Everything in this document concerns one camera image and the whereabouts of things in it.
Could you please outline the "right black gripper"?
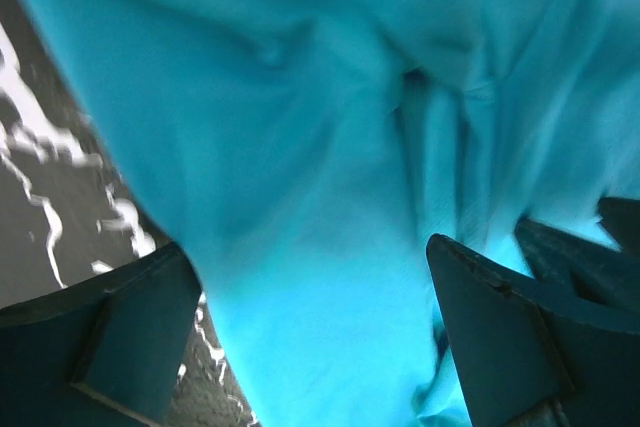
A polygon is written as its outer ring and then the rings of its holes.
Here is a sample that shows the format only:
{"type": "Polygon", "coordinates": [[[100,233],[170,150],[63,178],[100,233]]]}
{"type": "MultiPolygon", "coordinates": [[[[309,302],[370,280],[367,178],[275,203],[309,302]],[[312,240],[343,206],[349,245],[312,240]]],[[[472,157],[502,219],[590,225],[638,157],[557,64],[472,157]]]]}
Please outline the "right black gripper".
{"type": "Polygon", "coordinates": [[[515,237],[535,278],[556,284],[596,304],[639,312],[639,201],[603,197],[597,203],[599,227],[618,247],[520,219],[515,237]]]}

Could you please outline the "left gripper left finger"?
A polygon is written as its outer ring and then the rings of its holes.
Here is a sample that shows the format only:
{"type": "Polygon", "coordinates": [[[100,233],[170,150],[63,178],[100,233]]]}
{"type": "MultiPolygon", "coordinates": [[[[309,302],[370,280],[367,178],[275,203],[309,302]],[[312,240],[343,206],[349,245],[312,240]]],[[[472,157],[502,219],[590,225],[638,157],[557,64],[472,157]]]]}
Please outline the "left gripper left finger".
{"type": "Polygon", "coordinates": [[[3,308],[2,425],[163,425],[200,295],[170,243],[3,308]]]}

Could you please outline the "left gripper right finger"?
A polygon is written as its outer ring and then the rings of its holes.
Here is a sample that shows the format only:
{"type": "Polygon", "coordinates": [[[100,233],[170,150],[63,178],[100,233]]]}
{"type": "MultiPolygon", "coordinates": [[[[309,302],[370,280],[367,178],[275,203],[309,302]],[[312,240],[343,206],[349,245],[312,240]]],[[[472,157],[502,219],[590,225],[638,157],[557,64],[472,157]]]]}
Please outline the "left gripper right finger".
{"type": "Polygon", "coordinates": [[[638,314],[540,283],[443,235],[426,254],[473,425],[638,425],[638,314]]]}

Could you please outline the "teal t shirt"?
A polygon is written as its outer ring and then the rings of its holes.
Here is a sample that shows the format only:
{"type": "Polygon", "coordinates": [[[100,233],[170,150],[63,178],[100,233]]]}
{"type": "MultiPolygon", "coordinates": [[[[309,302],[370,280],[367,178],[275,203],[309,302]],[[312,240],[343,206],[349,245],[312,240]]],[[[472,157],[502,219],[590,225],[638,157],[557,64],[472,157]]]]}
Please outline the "teal t shirt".
{"type": "Polygon", "coordinates": [[[265,426],[468,425],[429,237],[639,193],[639,0],[22,1],[265,426]]]}

